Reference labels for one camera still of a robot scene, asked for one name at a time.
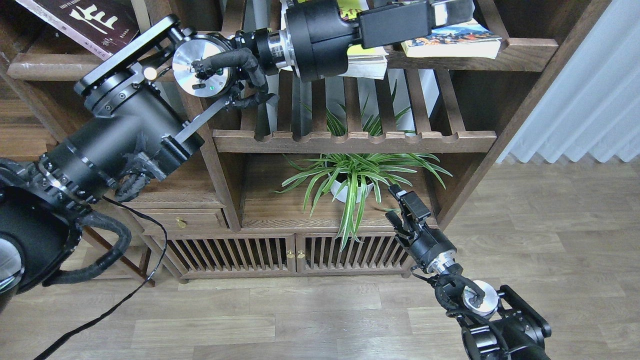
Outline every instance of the brass knob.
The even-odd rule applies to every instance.
[[[181,229],[184,229],[185,227],[187,227],[187,223],[184,221],[183,218],[175,218],[175,225]]]

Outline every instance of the potted plant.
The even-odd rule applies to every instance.
[[[396,87],[392,94],[395,98]],[[368,98],[365,101],[361,116],[364,116]],[[396,114],[396,121],[410,110],[409,107]],[[329,109],[326,111],[327,128],[335,136],[346,134],[345,125]],[[381,119],[379,115],[370,115],[363,125],[363,130],[370,135],[382,134]],[[340,250],[344,249],[349,238],[358,239],[358,228],[365,209],[366,196],[373,190],[376,202],[382,202],[380,183],[385,186],[404,183],[413,186],[405,179],[403,173],[415,173],[414,168],[425,168],[444,185],[440,174],[451,173],[432,161],[439,159],[432,154],[321,154],[318,158],[304,159],[309,163],[300,166],[287,158],[289,164],[299,171],[298,174],[282,182],[282,191],[289,192],[308,180],[307,190],[302,202],[302,211],[306,211],[311,203],[309,217],[314,213],[320,196],[329,192],[333,193],[333,200],[344,202],[342,220],[336,237],[342,237]]]

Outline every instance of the white flower pot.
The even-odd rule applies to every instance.
[[[334,180],[333,184],[331,184],[331,193],[334,194],[335,198],[342,201],[342,202],[346,202],[347,201],[347,194],[348,194],[348,189],[349,186],[345,186],[343,187],[343,189],[338,193],[338,189],[340,189],[340,186],[342,185],[342,182],[338,181],[338,180]],[[358,196],[356,197],[356,203],[360,202],[360,200],[362,200],[362,198],[366,198],[367,195],[371,192],[371,190],[373,189],[373,184],[367,184],[367,187],[363,187],[361,186],[358,189]]]

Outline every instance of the magazine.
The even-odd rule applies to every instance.
[[[17,2],[103,60],[139,33],[133,9],[114,0]]]
[[[495,59],[501,37],[477,21],[434,29],[428,37],[404,41],[404,53],[410,58],[480,57]]]

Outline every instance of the wooden cabinet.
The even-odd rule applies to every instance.
[[[391,228],[381,210],[395,207],[393,199],[385,197],[382,206],[367,204],[360,230],[370,238],[368,243],[350,243],[345,251],[336,252],[331,239],[342,214],[338,204],[321,199],[309,218],[301,211],[302,189],[269,192],[279,189],[293,171],[279,154],[304,154],[295,158],[323,152],[436,153],[454,175],[445,178],[446,189],[434,186],[429,175],[417,174],[412,182],[435,214],[430,225],[445,229],[610,2],[477,0],[476,17],[503,37],[495,60],[407,58],[387,47],[389,68],[404,69],[407,87],[402,91],[408,92],[416,136],[397,131],[386,79],[376,81],[383,134],[364,133],[358,80],[353,78],[342,78],[348,133],[336,137],[326,131],[323,80],[311,85],[311,132],[300,133],[292,121],[297,120],[292,76],[281,72],[273,132],[256,109],[215,116],[199,131],[205,138],[201,155],[165,182],[148,187],[134,207],[175,228],[170,231],[170,259],[183,278],[225,272],[232,276],[405,272],[409,262],[389,240]],[[148,1],[147,8],[152,21],[175,12],[188,23],[192,17],[186,4]],[[217,1],[211,4],[219,8]],[[211,29],[241,29],[245,5],[246,1],[228,1],[221,29]],[[277,28],[279,1],[272,0],[271,8],[269,23]],[[15,14],[29,18],[19,8]],[[51,41],[46,29],[38,34],[25,31],[16,16],[0,17],[2,77],[61,141],[89,118],[82,99],[71,93],[69,81],[81,78],[99,61],[68,39]],[[440,93],[430,116],[417,69],[435,71]],[[207,101],[185,94],[182,102],[191,119],[207,106]],[[177,227],[175,218],[183,218],[186,227]],[[142,226],[157,245],[158,232]],[[289,251],[294,259],[287,257]],[[367,251],[375,256],[368,258]]]

